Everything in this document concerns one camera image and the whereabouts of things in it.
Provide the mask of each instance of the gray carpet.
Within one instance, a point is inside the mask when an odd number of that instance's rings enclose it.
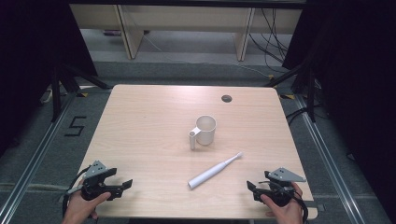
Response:
[[[264,76],[280,76],[265,66],[250,66],[249,70],[234,65],[171,64],[171,63],[95,63],[99,79],[107,84],[166,84],[166,85],[216,85],[262,86],[269,81]],[[91,85],[78,78],[81,85]],[[290,93],[292,78],[276,89],[279,94]],[[60,223],[64,189],[76,175],[94,130],[105,108],[109,92],[91,91],[86,97],[76,97],[56,133],[49,151],[42,161],[32,184],[24,195],[11,223]],[[298,109],[295,100],[281,99],[285,116]],[[50,126],[51,103],[39,107],[20,136],[21,143],[10,148],[0,159],[0,203],[3,203],[21,176],[45,131]],[[381,205],[367,184],[359,167],[347,159],[347,148],[326,118],[323,109],[316,109],[317,125],[337,163],[345,181],[362,211],[367,223],[390,223]],[[84,126],[80,136],[67,136],[78,130],[69,128],[73,118],[75,125]],[[320,210],[318,218],[309,223],[350,223],[332,181],[327,173],[312,137],[300,116],[290,125],[297,150],[301,157],[306,178]],[[128,223],[128,219],[101,218],[99,223]],[[275,223],[257,221],[257,223]]]

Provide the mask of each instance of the desk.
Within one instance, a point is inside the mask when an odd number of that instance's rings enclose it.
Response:
[[[230,95],[230,103],[221,100]],[[215,141],[190,150],[189,131],[201,115],[218,123]],[[231,158],[221,173],[191,190],[188,181]],[[246,181],[263,181],[280,166],[305,176],[274,89],[208,86],[118,85],[108,99],[81,164],[99,160],[118,168],[107,184],[133,179],[122,198],[97,207],[104,217],[267,218]],[[313,201],[308,183],[300,184]],[[316,208],[309,208],[315,218]]]

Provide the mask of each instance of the light wood surface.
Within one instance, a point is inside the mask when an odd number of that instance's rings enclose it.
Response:
[[[230,103],[221,96],[230,95]],[[218,123],[214,142],[190,150],[189,131],[201,115]],[[188,181],[238,152],[219,174],[191,190]],[[305,177],[278,96],[270,88],[116,86],[80,170],[101,161],[118,168],[108,185],[133,179],[120,199],[96,209],[104,217],[262,219],[246,181],[285,167]],[[312,201],[307,183],[299,184]],[[309,218],[318,214],[309,209]]]

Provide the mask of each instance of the white mug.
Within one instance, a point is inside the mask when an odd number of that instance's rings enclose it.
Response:
[[[190,148],[195,149],[195,141],[203,146],[211,144],[215,138],[216,120],[203,115],[196,121],[196,126],[190,131]]]

